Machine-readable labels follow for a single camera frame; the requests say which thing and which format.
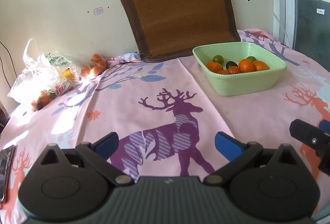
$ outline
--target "purple deer print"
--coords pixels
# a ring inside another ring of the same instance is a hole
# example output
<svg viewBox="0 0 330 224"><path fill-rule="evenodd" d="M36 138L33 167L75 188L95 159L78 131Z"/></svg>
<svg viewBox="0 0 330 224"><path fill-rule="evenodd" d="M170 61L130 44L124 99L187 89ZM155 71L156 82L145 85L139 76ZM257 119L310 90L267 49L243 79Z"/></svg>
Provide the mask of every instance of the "purple deer print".
<svg viewBox="0 0 330 224"><path fill-rule="evenodd" d="M191 115L192 112L202 112L203 109L186 102L194 98L196 94L189 95L187 91L177 90L177 96L163 89L157 100L164 104L163 107L148 105L145 99L141 98L139 104L152 110L172 111L175 122L150 130L132 133L119 141L119 147L111 156L112 165L129 174L135 181L139 178L138 165L144 160L159 161L179 155L181 165L180 176L187 176L190 158L202 166L207 173L214 172L213 167L208 163L196 148L199 141L198 122Z"/></svg>

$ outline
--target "orange flower print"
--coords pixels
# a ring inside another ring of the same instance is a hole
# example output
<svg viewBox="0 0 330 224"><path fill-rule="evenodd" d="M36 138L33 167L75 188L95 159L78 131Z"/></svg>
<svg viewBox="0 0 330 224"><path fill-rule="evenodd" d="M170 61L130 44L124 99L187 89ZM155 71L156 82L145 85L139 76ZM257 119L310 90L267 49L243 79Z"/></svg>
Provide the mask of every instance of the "orange flower print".
<svg viewBox="0 0 330 224"><path fill-rule="evenodd" d="M87 112L86 116L90 121L94 121L99 118L100 114L101 114L101 112L99 112L98 110L95 110L95 111L92 110L92 111Z"/></svg>

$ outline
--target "beige wall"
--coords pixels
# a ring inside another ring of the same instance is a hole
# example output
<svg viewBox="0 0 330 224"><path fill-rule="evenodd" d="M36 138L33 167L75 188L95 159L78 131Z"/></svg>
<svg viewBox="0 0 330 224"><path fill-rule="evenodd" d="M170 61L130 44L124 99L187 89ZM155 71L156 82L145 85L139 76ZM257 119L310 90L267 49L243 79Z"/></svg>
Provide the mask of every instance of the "beige wall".
<svg viewBox="0 0 330 224"><path fill-rule="evenodd" d="M232 0L232 4L237 28L259 27L272 33L273 0L266 0L266 4L264 0ZM93 9L98 7L103 7L104 13L94 15ZM19 73L30 37L38 40L29 48L33 57L38 50L110 56L137 50L120 0L0 0L0 40L10 50ZM12 84L15 76L3 48L0 55ZM16 103L6 97L8 91L0 70L0 100L11 112Z"/></svg>

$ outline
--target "green plastic basket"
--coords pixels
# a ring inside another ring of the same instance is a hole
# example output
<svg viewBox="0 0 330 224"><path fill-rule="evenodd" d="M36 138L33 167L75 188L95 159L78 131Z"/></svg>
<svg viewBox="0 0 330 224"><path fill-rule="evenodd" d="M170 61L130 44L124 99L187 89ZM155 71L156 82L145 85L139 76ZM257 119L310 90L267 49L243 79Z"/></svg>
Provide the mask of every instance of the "green plastic basket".
<svg viewBox="0 0 330 224"><path fill-rule="evenodd" d="M250 42L203 45L195 47L192 52L213 88L222 96L249 94L269 89L286 70L286 63L282 59ZM205 66L212 61L215 55L223 56L224 69L226 69L225 65L228 61L238 64L242 59L254 56L257 60L265 62L269 66L269 70L233 75L216 74Z"/></svg>

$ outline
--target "dark purple fruit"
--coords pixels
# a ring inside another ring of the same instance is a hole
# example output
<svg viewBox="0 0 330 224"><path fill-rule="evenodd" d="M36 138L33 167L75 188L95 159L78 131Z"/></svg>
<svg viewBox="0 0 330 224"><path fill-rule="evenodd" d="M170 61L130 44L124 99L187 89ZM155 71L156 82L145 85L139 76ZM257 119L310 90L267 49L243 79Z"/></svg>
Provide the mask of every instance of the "dark purple fruit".
<svg viewBox="0 0 330 224"><path fill-rule="evenodd" d="M236 66L236 67L238 67L238 65L237 65L235 62L233 62L233 61L228 61L227 64L226 64L226 69L228 69L228 68L230 68L230 67L232 67L232 66Z"/></svg>

